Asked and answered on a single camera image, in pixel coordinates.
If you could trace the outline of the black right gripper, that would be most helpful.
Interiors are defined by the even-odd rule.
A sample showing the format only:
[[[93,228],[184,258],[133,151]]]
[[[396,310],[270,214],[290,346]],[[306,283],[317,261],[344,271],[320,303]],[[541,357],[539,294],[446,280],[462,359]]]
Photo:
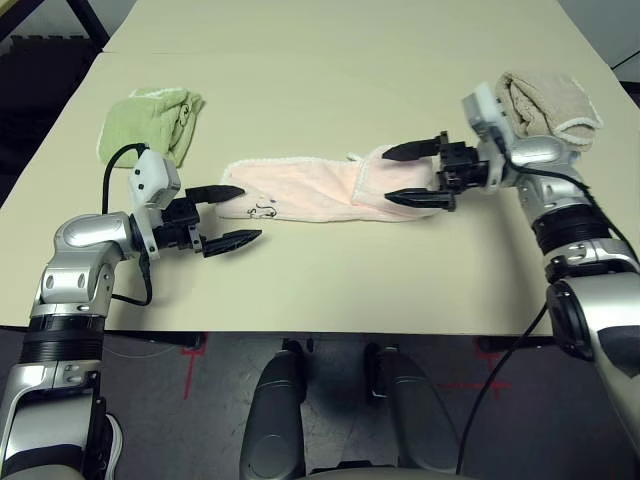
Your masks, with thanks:
[[[386,150],[382,157],[393,161],[414,161],[437,155],[440,168],[436,176],[441,191],[407,188],[385,194],[395,204],[418,209],[455,209],[453,193],[484,187],[488,178],[488,162],[481,161],[477,150],[464,141],[450,142],[447,132],[426,140],[410,141]]]

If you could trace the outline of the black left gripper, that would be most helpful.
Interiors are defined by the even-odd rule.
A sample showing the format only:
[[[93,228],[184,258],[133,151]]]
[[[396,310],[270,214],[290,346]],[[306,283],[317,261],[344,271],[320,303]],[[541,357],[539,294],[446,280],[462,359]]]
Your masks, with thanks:
[[[237,250],[256,240],[261,230],[237,230],[208,240],[199,231],[200,216],[196,204],[218,204],[243,196],[245,190],[232,185],[207,185],[187,188],[185,196],[172,200],[160,212],[161,223],[153,228],[159,250],[176,248],[201,253],[204,258]]]

